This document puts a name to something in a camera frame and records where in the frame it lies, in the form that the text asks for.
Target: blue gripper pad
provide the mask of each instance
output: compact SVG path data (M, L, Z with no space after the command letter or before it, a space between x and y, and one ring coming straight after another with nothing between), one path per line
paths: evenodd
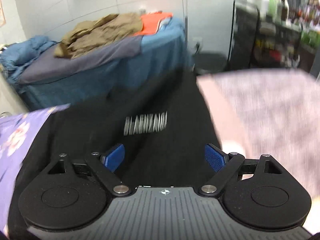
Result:
M229 160L227 154L220 151L212 144L207 144L205 146L204 155L206 161L209 163L209 165L211 166L211 168L213 168L215 172L221 170L224 167L224 165L226 165L226 162Z
M102 159L102 163L106 166L111 172L120 166L124 160L124 145L121 144L116 149L114 149L108 156Z

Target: blue bed sheet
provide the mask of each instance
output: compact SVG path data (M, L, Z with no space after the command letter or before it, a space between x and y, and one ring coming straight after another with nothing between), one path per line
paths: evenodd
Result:
M74 104L108 93L114 86L135 88L163 71L178 67L191 69L192 66L183 23L172 18L157 34L143 37L140 55L114 60L65 78L23 85L21 97L30 110Z

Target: white crosshair mark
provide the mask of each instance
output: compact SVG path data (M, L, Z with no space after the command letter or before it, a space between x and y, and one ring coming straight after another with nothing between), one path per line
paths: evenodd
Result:
M160 191L160 193L162 193L163 195L168 195L171 191L164 189L162 191Z

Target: brown jacket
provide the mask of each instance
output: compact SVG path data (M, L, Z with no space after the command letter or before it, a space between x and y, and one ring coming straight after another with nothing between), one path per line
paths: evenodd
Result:
M110 14L98 21L84 21L65 34L57 45L56 57L76 58L101 46L119 41L142 30L137 13Z

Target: white cabinet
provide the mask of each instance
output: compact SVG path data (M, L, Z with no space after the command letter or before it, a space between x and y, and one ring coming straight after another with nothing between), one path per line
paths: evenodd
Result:
M3 112L9 112L14 115L26 113L28 110L17 93L6 82L2 73L0 73L0 114Z

